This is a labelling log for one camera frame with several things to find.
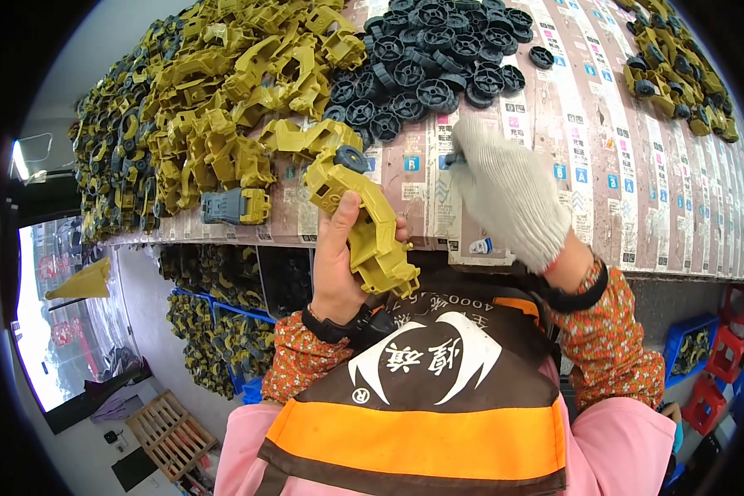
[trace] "table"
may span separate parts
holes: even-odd
[[[526,88],[485,110],[461,101],[454,114],[407,123],[394,142],[366,152],[367,176],[408,219],[414,247],[445,250],[457,265],[500,267],[514,260],[495,241],[489,253],[476,249],[488,236],[466,213],[444,165],[451,126],[475,115],[541,156],[575,233],[606,263],[626,272],[744,281],[743,121],[736,117],[741,139],[726,144],[713,135],[694,136],[685,122],[667,120],[632,98],[622,72],[636,52],[625,28],[632,18],[611,1],[510,0],[508,7],[535,19],[533,42],[502,62],[524,73]],[[344,15],[362,26],[387,9],[385,0],[352,0]],[[556,55],[552,69],[529,61],[533,45]],[[162,219],[154,233],[126,233],[105,244],[313,247],[317,207],[308,202],[303,169],[280,160],[274,169],[278,183],[270,188],[266,224],[204,225],[196,208]]]

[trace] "red plastic stool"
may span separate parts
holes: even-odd
[[[711,372],[724,382],[735,381],[744,367],[744,339],[733,334],[725,324],[720,324],[711,350],[705,371]]]
[[[744,284],[728,284],[720,317],[725,321],[744,324]]]
[[[707,436],[716,426],[720,414],[727,402],[722,392],[716,387],[716,382],[706,374],[697,378],[692,389],[692,398],[681,408],[681,417],[700,432]]]

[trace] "brown apron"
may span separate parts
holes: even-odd
[[[565,488],[539,305],[512,288],[432,289],[389,300],[399,329],[289,400],[258,452],[258,495],[290,475],[368,494]]]

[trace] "bare hand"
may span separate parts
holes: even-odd
[[[361,289],[361,276],[350,272],[350,249],[347,236],[358,219],[361,198],[347,191],[333,217],[320,210],[317,228],[317,251],[314,253],[314,298],[311,310],[318,320],[331,319],[338,325],[347,324],[367,301]],[[403,217],[397,218],[394,238],[408,238]]]

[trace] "wooden pallet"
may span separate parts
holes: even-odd
[[[192,470],[217,443],[169,390],[135,412],[126,424],[171,482]]]

